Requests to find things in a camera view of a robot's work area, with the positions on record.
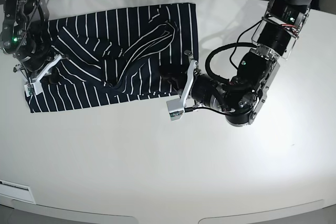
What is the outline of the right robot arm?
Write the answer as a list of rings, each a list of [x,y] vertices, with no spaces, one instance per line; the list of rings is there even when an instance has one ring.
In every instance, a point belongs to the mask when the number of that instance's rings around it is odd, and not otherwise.
[[[19,61],[29,77],[55,58],[50,39],[44,37],[47,22],[42,0],[5,0],[1,48]]]

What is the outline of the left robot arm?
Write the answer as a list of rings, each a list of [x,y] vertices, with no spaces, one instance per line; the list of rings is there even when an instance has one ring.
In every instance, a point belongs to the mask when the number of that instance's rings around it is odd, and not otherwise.
[[[195,55],[186,50],[188,64],[161,68],[161,75],[178,93],[167,102],[172,121],[198,109],[225,116],[232,126],[250,125],[267,99],[267,92],[279,68],[279,58],[293,49],[309,16],[313,0],[270,0],[264,16],[252,26],[251,42],[240,40],[213,50],[201,72]],[[249,51],[236,66],[231,79],[217,75],[211,60],[220,52],[239,47]]]

